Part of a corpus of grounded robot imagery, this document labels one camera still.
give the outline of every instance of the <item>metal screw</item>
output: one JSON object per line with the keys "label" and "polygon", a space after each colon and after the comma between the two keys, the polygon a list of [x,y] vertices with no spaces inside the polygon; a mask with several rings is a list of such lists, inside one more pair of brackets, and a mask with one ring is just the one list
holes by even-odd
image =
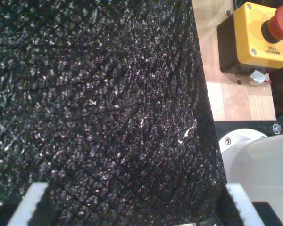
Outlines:
{"label": "metal screw", "polygon": [[225,139],[225,143],[226,143],[227,145],[230,145],[230,144],[231,144],[231,142],[232,142],[232,141],[231,141],[231,139],[230,139],[230,138],[228,138],[228,137],[227,137],[227,138]]}
{"label": "metal screw", "polygon": [[273,125],[273,132],[274,132],[276,135],[279,135],[279,134],[282,132],[281,126],[278,125],[278,124]]}
{"label": "metal screw", "polygon": [[256,51],[254,48],[252,48],[252,49],[251,49],[251,54],[252,54],[252,55],[256,55],[256,54],[257,54],[257,51]]}

